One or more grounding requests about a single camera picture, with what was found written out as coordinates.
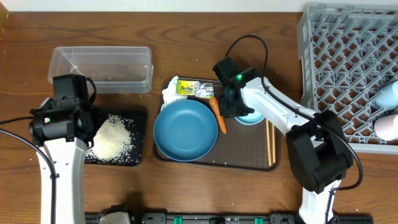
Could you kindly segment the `dark blue plate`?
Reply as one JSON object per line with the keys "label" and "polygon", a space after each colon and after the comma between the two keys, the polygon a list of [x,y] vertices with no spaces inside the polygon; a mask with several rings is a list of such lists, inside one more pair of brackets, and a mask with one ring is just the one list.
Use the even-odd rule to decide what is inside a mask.
{"label": "dark blue plate", "polygon": [[208,154],[218,137],[212,111],[199,101],[180,100],[166,106],[154,123],[154,141],[168,158],[190,162]]}

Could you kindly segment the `white cup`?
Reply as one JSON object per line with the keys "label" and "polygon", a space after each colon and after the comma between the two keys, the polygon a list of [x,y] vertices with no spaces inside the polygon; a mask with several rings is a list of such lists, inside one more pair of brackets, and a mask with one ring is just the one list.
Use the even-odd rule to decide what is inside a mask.
{"label": "white cup", "polygon": [[397,139],[397,115],[379,118],[374,124],[376,135],[385,141]]}

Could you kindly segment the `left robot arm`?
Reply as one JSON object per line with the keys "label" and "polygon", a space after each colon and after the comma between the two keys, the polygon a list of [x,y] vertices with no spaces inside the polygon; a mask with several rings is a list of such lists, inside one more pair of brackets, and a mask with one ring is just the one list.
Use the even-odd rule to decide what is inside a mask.
{"label": "left robot arm", "polygon": [[93,134],[90,101],[47,98],[30,111],[30,134],[39,156],[41,223],[85,223],[83,169]]}

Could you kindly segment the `pile of rice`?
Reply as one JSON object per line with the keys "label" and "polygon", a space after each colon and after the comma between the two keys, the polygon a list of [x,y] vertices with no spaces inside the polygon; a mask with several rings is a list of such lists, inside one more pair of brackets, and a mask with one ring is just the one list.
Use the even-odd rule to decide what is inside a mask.
{"label": "pile of rice", "polygon": [[126,120],[119,115],[109,115],[94,137],[94,146],[87,150],[87,159],[98,162],[118,162],[134,148]]}

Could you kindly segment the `light blue bowl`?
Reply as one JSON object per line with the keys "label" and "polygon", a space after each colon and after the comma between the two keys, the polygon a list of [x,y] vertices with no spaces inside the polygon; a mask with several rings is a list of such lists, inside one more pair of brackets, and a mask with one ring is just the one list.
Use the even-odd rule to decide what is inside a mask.
{"label": "light blue bowl", "polygon": [[255,111],[253,113],[249,113],[247,116],[238,116],[235,117],[235,120],[243,125],[255,125],[260,123],[265,119],[264,115]]}

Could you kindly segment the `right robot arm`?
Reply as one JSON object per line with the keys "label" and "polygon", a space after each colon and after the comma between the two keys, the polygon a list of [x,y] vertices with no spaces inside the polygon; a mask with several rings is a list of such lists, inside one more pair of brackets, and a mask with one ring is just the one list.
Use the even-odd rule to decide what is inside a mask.
{"label": "right robot arm", "polygon": [[359,164],[347,143],[337,115],[317,113],[291,100],[255,68],[240,71],[235,65],[213,67],[224,88],[220,112],[224,117],[255,111],[285,136],[290,168],[303,187],[298,216],[302,223],[333,223],[332,206],[347,170]]}

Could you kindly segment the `light blue cup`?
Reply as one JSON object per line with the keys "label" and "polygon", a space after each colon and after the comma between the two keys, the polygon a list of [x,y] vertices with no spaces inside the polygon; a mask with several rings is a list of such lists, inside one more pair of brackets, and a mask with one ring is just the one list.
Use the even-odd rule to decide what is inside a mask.
{"label": "light blue cup", "polygon": [[394,110],[397,107],[398,82],[393,82],[377,91],[376,104],[380,108]]}

